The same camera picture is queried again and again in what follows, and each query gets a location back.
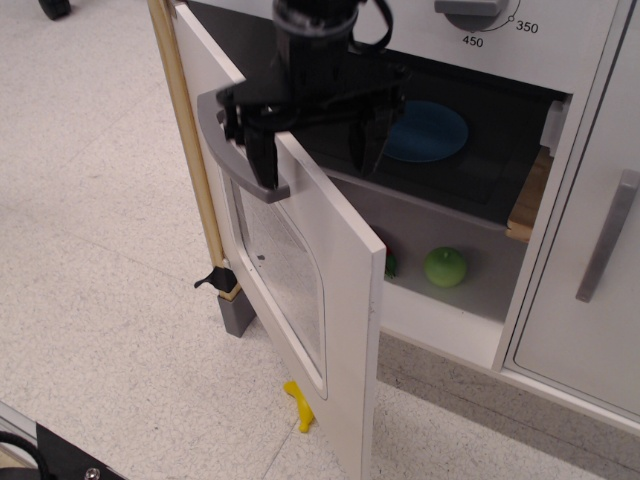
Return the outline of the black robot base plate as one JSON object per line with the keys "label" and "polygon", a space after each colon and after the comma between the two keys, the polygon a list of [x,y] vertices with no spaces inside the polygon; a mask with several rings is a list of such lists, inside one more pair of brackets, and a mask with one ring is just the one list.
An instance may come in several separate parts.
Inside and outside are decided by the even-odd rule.
{"label": "black robot base plate", "polygon": [[107,464],[39,423],[36,424],[36,439],[52,479],[124,479]]}

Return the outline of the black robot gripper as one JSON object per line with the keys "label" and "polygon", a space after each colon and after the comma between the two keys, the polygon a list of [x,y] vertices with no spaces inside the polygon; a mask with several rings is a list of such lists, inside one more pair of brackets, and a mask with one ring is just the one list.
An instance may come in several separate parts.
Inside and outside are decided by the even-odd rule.
{"label": "black robot gripper", "polygon": [[408,70],[382,55],[390,32],[374,44],[354,40],[357,1],[275,1],[276,54],[267,70],[217,94],[224,131],[245,145],[262,187],[277,189],[275,134],[353,122],[349,151],[362,177],[373,173],[404,102]]}

